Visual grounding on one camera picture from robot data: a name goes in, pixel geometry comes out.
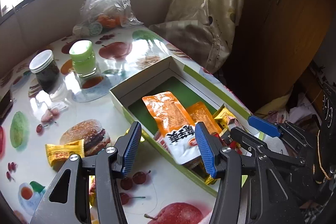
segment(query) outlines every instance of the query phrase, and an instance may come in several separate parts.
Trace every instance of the dark jar contents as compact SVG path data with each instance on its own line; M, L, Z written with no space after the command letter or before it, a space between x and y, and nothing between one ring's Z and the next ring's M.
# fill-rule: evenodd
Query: dark jar contents
M46 68L37 72L35 75L37 81L46 93L53 91L55 84L58 82L58 78L60 77L59 69L54 60L52 60Z

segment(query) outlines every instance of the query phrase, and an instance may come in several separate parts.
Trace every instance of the open cardboard box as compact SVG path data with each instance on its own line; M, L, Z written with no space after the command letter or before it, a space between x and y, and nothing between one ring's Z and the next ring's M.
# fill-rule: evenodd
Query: open cardboard box
M170 154L153 139L157 131L156 122L142 102L142 97L164 91L171 91L184 108L202 101L211 114L214 114L224 105L251 134L262 139L263 133L248 125L247 119L251 113L241 104L173 56L168 56L153 64L110 90L115 107L125 118L130 123L139 121L142 124L143 137L179 171L216 196L218 183L216 186L206 185L196 173L178 165ZM243 176L242 184L246 178L247 176Z

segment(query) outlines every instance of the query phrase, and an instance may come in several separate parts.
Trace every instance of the green jar lid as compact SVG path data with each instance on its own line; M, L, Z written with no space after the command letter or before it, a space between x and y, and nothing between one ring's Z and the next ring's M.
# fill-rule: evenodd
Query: green jar lid
M72 61L85 61L92 55L93 48L90 40L80 40L70 48L70 56Z

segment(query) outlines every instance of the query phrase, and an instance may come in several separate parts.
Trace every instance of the beige patterned curtain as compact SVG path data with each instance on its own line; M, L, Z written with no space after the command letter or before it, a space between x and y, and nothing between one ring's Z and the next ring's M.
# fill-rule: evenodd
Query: beige patterned curtain
M172 0L150 29L214 73L229 56L244 0Z

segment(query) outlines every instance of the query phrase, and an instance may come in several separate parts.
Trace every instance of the blue gripper pad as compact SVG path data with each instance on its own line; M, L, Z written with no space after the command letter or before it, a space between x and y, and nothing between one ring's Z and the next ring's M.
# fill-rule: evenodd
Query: blue gripper pad
M205 170L212 178L217 178L217 162L222 144L218 138L211 136L203 122L195 126L195 138L204 163Z
M120 136L115 142L114 146L118 149L117 163L122 165L121 174L124 177L132 169L141 138L141 131L141 124L133 122L128 134Z
M250 126L267 134L270 137L280 137L281 136L280 132L278 131L278 128L275 125L269 122L266 122L265 120L260 119L254 115L251 115L250 117L248 117L247 122L249 123Z

